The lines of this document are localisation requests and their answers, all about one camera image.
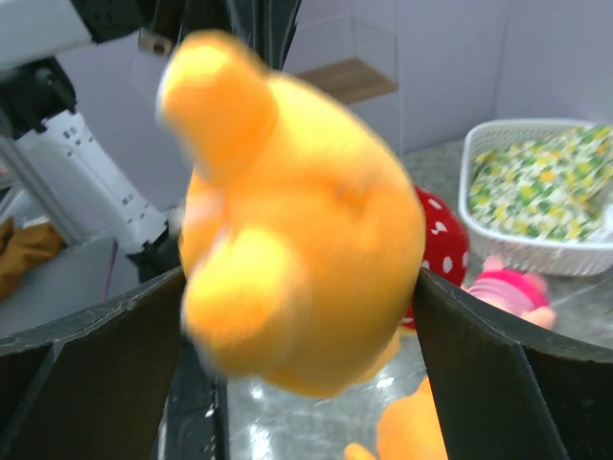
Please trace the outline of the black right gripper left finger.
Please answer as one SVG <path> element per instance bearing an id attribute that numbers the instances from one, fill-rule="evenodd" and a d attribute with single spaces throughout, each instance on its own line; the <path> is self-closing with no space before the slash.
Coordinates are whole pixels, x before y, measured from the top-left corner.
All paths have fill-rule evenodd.
<path id="1" fill-rule="evenodd" d="M 180 354 L 180 269 L 1 340 L 4 459 L 147 459 Z"/>

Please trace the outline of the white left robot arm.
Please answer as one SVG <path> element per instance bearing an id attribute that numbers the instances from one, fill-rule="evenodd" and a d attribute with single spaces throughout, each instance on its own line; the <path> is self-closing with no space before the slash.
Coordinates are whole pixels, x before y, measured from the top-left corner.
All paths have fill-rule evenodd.
<path id="1" fill-rule="evenodd" d="M 23 154 L 58 166 L 128 255 L 168 236 L 162 213 L 104 152 L 77 109 L 59 52 L 105 43 L 156 23 L 159 1 L 4 1 L 1 4 L 1 128 Z"/>

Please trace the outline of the black-haired doll face-up plush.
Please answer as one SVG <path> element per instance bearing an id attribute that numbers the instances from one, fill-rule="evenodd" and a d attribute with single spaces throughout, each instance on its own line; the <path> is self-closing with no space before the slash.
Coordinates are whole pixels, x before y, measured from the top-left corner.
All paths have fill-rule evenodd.
<path id="1" fill-rule="evenodd" d="M 520 272 L 505 266 L 499 256 L 488 256 L 482 271 L 462 289 L 473 297 L 546 330 L 556 323 L 547 281 L 534 272 Z"/>

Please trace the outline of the yellow bear plush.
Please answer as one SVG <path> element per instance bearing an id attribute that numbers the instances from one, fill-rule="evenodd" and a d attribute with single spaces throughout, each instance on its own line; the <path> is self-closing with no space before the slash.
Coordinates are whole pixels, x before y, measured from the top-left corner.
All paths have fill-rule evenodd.
<path id="1" fill-rule="evenodd" d="M 222 376 L 333 397 L 397 352 L 422 269 L 463 282 L 448 206 L 348 109 L 232 35 L 189 34 L 158 109 L 194 160 L 181 326 Z"/>
<path id="2" fill-rule="evenodd" d="M 376 454 L 357 443 L 345 447 L 350 460 L 447 460 L 429 378 L 412 395 L 390 403 L 376 426 Z"/>

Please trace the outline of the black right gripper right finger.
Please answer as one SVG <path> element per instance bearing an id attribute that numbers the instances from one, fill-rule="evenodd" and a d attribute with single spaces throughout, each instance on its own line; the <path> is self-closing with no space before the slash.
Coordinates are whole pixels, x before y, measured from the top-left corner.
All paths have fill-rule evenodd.
<path id="1" fill-rule="evenodd" d="M 539 328 L 426 269 L 413 306 L 449 458 L 611 458 L 611 350 Z"/>

